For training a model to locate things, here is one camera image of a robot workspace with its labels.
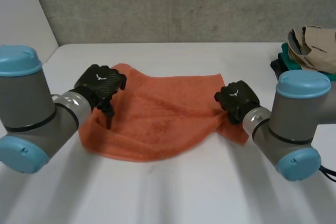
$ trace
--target gray robot arm segment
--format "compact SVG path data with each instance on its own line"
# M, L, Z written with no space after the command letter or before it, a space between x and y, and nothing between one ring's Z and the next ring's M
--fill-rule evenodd
M70 90L52 100L36 51L25 46L0 47L0 161L21 173L39 171L73 136L94 108L112 117L113 94L126 76L92 65Z
M241 87L237 93L249 94L243 104L229 98L225 88L216 100L231 117L230 107L235 107L234 113L240 114L238 123L284 178L302 180L324 168L311 143L319 124L336 123L336 85L328 77L308 70L283 73L271 112L259 105L244 110L243 105L255 100L255 95L247 85Z

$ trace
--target towel fold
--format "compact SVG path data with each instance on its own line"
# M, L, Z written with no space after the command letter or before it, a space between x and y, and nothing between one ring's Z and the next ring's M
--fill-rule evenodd
M224 86L220 74L149 77L126 64L113 68L127 76L127 85L112 98L115 116L111 125L95 109L79 129L88 151L148 162L180 154L214 131L238 144L246 143L248 135L242 125L231 125L214 99Z

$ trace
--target table surface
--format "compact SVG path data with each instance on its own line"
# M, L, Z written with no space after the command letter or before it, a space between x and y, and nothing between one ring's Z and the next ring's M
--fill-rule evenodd
M221 73L243 79L271 109L276 77L269 64L281 43L91 44L60 47L44 65L52 93L64 93L91 64L128 63L150 76ZM326 167L335 125L318 128L314 147ZM5 130L0 127L0 135ZM37 174L0 164L0 223L310 224L336 220L336 184L320 173L284 180L254 143L218 134L182 155L130 163L87 153L76 133Z

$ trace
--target black band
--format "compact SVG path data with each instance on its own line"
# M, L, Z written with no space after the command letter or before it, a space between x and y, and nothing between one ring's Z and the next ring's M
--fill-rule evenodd
M297 141L297 140L291 140L291 139L288 139L288 138L284 138L282 136L279 136L274 131L272 131L270 127L268 127L268 131L269 131L269 133L271 133L271 135L273 137L275 137L276 139L278 139L280 141L283 141L283 142L285 142L287 144L305 145L305 144L309 144L309 143L311 143L311 141L313 141L312 138L308 139L308 140L303 140L303 141Z
M78 118L77 118L76 114L74 114L74 112L73 112L71 109L69 109L68 107L66 107L64 104L61 104L61 103L55 103L55 105L56 105L56 106L59 106L59 107L61 107L61 108L63 108L63 109L65 109L66 111L69 112L70 115L72 115L72 117L73 117L73 119L74 119L74 121L75 121L75 123L76 123L76 129L78 129L78 127L79 127L79 122L78 122Z
M267 123L269 121L269 118L268 119L265 119L265 120L262 120L253 130L253 133L252 133L252 140L254 142L254 135L256 134L257 130L260 128L260 126L262 126L264 123Z
M18 127L18 128L12 128L5 126L5 129L10 132L25 132L25 131L31 131L37 128L42 127L43 125L46 125L47 123L50 123L56 116L56 108L54 112L47 118L45 118L43 121L35 124L31 124L28 126Z

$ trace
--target black cable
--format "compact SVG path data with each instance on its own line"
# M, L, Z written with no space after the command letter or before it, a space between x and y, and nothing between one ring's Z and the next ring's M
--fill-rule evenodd
M335 182L336 183L336 179L330 177L330 176L334 176L336 177L336 172L333 171L333 170L330 170L328 168L325 168L324 166L320 166L319 170L323 173L323 175L325 177L327 177L328 179L330 179L331 181Z
M321 165L321 167L320 167L320 170L322 170L322 171L324 171L324 172L326 172L326 173L328 173L328 174L330 174L330 175L336 177L336 172L335 172L335 171L330 170L330 169L328 169L328 168L325 168L325 167L322 166L322 165Z
M333 179L332 177L330 177L327 173L325 173L325 172L322 172L323 173L323 175L325 176L325 177L327 177L328 179L330 179L331 181L333 181L333 182L335 182L336 183L336 179Z

